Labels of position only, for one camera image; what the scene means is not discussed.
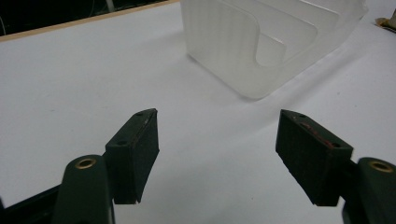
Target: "translucent plastic container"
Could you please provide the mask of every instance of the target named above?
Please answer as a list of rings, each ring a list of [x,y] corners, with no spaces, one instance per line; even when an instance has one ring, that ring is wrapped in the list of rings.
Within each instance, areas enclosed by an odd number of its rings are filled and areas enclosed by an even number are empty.
[[[180,0],[187,51],[260,99],[338,48],[365,0]]]

